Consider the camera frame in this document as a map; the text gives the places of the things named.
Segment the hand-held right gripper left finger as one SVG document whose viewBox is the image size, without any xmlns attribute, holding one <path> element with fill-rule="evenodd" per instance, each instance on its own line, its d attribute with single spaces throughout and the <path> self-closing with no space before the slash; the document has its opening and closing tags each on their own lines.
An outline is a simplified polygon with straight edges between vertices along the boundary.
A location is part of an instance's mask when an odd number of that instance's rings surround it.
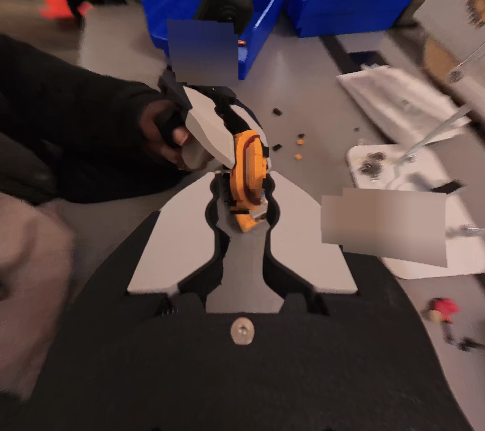
<svg viewBox="0 0 485 431">
<path fill-rule="evenodd" d="M 127 287 L 131 296 L 197 294 L 204 308 L 221 285 L 230 236 L 218 227 L 222 175 L 209 172 L 160 210 Z"/>
</svg>

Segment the orange black lego assembly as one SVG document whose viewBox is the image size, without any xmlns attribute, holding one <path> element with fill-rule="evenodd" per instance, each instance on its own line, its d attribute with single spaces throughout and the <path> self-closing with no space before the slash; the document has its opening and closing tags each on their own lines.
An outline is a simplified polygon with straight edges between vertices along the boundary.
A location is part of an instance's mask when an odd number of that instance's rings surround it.
<svg viewBox="0 0 485 431">
<path fill-rule="evenodd" d="M 235 135 L 234 141 L 236 162 L 224 175 L 227 206 L 240 230 L 247 233 L 266 220 L 269 151 L 255 130 Z"/>
</svg>

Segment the person's left forearm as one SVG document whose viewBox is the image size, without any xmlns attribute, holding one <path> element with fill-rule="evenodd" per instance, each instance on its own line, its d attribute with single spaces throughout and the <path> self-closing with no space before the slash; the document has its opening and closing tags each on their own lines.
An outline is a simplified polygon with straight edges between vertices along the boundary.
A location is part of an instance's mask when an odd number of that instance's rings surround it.
<svg viewBox="0 0 485 431">
<path fill-rule="evenodd" d="M 167 100 L 1 34 L 1 134 L 53 176 L 53 197 L 91 204 L 167 191 L 189 172 L 152 156 L 140 116 Z"/>
</svg>

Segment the loose grey black-edged part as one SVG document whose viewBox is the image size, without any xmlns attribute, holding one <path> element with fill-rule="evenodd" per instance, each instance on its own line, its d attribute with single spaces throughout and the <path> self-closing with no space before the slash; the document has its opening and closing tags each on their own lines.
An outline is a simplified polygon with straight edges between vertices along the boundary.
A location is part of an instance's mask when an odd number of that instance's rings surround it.
<svg viewBox="0 0 485 431">
<path fill-rule="evenodd" d="M 451 195 L 466 187 L 466 185 L 458 180 L 451 180 L 446 183 L 433 182 L 417 172 L 409 174 L 407 178 L 421 192 Z"/>
</svg>

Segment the white book stand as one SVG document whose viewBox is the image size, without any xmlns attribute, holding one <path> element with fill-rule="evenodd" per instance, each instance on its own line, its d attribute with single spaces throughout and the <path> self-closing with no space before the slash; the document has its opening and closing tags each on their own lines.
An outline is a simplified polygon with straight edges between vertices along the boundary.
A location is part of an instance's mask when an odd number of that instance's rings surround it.
<svg viewBox="0 0 485 431">
<path fill-rule="evenodd" d="M 363 70 L 365 66 L 374 64 L 361 64 L 360 70 Z M 421 173 L 433 182 L 446 183 L 451 181 L 452 179 L 445 171 L 442 163 L 426 146 L 464 134 L 465 126 L 469 122 L 466 120 L 466 115 L 473 108 L 484 107 L 484 100 L 477 97 L 478 94 L 484 94 L 484 89 L 472 81 L 458 81 L 459 88 L 469 86 L 472 87 L 474 94 L 474 97 L 471 98 L 472 105 L 464 105 L 458 108 L 455 115 L 448 118 L 413 147 L 405 148 L 395 143 L 358 145 L 349 149 L 347 162 L 355 186 L 360 189 L 418 192 L 407 178 L 409 174 L 415 172 Z M 356 173 L 356 161 L 361 156 L 373 151 L 383 151 L 389 157 L 382 178 L 377 181 L 371 181 Z M 446 266 L 381 257 L 382 262 L 394 276 L 403 280 L 417 280 L 473 275 L 484 272 L 484 229 L 475 225 L 458 192 L 451 195 L 445 194 L 445 197 L 444 244 L 446 247 Z"/>
</svg>

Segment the lego instruction booklet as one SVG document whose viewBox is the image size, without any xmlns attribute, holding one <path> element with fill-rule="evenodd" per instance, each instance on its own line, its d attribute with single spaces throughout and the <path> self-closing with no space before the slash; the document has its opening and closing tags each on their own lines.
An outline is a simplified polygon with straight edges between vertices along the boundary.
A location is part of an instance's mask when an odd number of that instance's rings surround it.
<svg viewBox="0 0 485 431">
<path fill-rule="evenodd" d="M 442 85 L 484 88 L 484 0 L 426 0 L 414 15 L 426 39 L 422 63 Z"/>
</svg>

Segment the black lego wrench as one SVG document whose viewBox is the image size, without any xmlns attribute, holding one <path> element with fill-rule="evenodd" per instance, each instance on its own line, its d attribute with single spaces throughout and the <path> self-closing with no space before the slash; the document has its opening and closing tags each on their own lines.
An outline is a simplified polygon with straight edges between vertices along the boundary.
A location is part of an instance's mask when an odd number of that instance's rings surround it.
<svg viewBox="0 0 485 431">
<path fill-rule="evenodd" d="M 440 324 L 443 334 L 443 340 L 452 346 L 457 347 L 459 350 L 466 353 L 477 351 L 484 354 L 484 344 L 477 342 L 469 337 L 463 337 L 460 340 L 455 339 L 452 333 L 452 323 L 444 321 Z"/>
</svg>

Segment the person's beige shirt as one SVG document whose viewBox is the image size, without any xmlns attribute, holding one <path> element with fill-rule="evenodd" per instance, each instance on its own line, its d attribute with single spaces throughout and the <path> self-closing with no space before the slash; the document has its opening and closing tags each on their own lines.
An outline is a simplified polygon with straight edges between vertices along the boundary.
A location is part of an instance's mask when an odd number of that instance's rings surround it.
<svg viewBox="0 0 485 431">
<path fill-rule="evenodd" d="M 1 391 L 33 391 L 66 304 L 74 239 L 54 203 L 1 193 Z"/>
</svg>

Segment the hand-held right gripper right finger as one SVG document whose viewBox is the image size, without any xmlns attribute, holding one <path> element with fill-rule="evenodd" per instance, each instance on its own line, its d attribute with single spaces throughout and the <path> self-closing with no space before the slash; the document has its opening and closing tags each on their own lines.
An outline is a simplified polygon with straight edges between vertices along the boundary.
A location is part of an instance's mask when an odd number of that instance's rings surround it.
<svg viewBox="0 0 485 431">
<path fill-rule="evenodd" d="M 300 295 L 310 312 L 328 312 L 327 296 L 358 295 L 341 248 L 322 242 L 320 204 L 276 171 L 266 178 L 265 196 L 269 229 L 262 270 L 266 285 L 284 300 Z"/>
</svg>

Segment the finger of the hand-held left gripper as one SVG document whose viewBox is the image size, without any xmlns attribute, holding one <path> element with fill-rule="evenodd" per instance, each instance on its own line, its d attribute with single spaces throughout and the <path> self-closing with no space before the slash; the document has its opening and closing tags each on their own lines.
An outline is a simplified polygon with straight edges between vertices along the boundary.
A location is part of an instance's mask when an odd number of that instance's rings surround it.
<svg viewBox="0 0 485 431">
<path fill-rule="evenodd" d="M 236 164 L 234 137 L 216 113 L 216 103 L 194 88 L 184 86 L 191 108 L 185 126 L 195 140 L 218 162 L 232 169 Z"/>
<path fill-rule="evenodd" d="M 235 103 L 230 105 L 230 110 L 231 114 L 227 112 L 227 129 L 231 134 L 236 135 L 247 130 L 256 131 L 260 136 L 264 149 L 270 148 L 270 144 L 268 143 L 264 130 L 252 111 Z"/>
</svg>

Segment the clear bag of screws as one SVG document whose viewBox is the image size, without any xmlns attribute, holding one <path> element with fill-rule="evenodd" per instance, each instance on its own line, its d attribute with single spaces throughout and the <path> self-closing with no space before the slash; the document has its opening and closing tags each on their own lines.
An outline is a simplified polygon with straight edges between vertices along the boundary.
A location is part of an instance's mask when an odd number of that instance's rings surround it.
<svg viewBox="0 0 485 431">
<path fill-rule="evenodd" d="M 377 181 L 382 178 L 387 161 L 389 157 L 383 151 L 367 153 L 356 161 L 356 173 L 371 181 Z"/>
</svg>

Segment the person's left hand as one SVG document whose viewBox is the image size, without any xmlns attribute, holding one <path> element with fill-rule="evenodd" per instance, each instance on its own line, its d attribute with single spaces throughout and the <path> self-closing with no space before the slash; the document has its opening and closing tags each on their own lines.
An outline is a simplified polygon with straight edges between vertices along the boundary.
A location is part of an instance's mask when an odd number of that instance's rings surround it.
<svg viewBox="0 0 485 431">
<path fill-rule="evenodd" d="M 172 141 L 178 147 L 170 147 L 163 139 L 160 131 L 155 125 L 155 118 L 161 112 L 172 111 L 175 105 L 169 100 L 158 100 L 150 103 L 144 108 L 140 116 L 140 128 L 144 137 L 144 146 L 146 150 L 154 157 L 163 158 L 177 168 L 185 171 L 202 170 L 212 159 L 210 154 L 206 154 L 204 160 L 197 168 L 188 167 L 182 158 L 182 148 L 190 145 L 194 138 L 185 126 L 176 127 L 172 132 Z"/>
</svg>

